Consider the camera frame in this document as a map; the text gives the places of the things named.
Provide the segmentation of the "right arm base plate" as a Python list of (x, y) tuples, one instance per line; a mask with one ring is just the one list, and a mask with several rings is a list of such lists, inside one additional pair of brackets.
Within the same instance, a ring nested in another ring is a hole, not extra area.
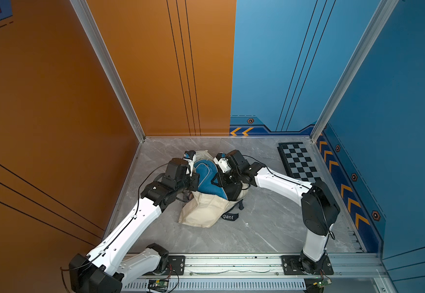
[(281, 256), (285, 275), (333, 275), (333, 266), (328, 255), (323, 254), (318, 261), (313, 261), (304, 254)]

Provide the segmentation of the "cream canvas tote bag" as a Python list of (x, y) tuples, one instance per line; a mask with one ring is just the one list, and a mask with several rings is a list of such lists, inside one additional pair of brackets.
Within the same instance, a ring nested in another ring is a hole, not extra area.
[[(196, 152), (196, 161), (207, 159), (212, 162), (213, 157), (206, 150)], [(193, 191), (191, 199), (186, 203), (180, 213), (179, 223), (192, 227), (210, 228), (218, 220), (223, 219), (234, 222), (239, 219), (239, 214), (233, 212), (234, 208), (244, 209), (243, 199), (248, 190), (242, 190), (241, 184), (224, 184), (221, 180), (218, 166), (218, 174), (221, 185), (227, 194), (227, 199), (222, 199), (217, 195), (203, 194)]]

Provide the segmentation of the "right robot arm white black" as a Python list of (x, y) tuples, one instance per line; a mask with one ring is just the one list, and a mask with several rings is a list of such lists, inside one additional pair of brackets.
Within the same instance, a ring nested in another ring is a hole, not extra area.
[(334, 238), (332, 229), (341, 212), (326, 183), (321, 180), (311, 183), (293, 179), (274, 172), (259, 161), (251, 164), (238, 150), (217, 154), (214, 163), (221, 184), (247, 184), (268, 189), (298, 204), (307, 229), (305, 243), (300, 256), (284, 262), (284, 265), (296, 267), (306, 275), (324, 273), (330, 264), (328, 240)]

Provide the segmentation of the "blue paddle case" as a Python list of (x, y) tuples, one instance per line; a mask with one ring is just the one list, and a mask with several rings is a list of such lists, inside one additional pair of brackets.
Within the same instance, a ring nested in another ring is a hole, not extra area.
[(227, 199), (220, 179), (216, 164), (210, 160), (202, 159), (194, 163), (195, 173), (199, 174), (197, 191), (203, 194), (217, 195)]

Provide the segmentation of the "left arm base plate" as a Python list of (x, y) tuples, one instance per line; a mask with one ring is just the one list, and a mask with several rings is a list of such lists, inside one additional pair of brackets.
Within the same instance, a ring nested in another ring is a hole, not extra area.
[(186, 257), (184, 255), (170, 255), (166, 262), (166, 265), (162, 271), (148, 272), (144, 274), (147, 276), (165, 276), (168, 277), (171, 274), (177, 273), (179, 276), (184, 275)]

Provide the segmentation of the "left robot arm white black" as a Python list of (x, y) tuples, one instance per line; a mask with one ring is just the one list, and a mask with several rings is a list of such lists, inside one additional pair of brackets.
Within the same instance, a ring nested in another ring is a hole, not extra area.
[(151, 244), (134, 257), (126, 254), (147, 227), (186, 190), (196, 191), (199, 174), (194, 171), (196, 154), (187, 151), (173, 158), (153, 182), (143, 182), (144, 190), (123, 221), (87, 255), (75, 255), (66, 270), (75, 293), (119, 293), (124, 285), (147, 274), (161, 275), (168, 270), (169, 253)]

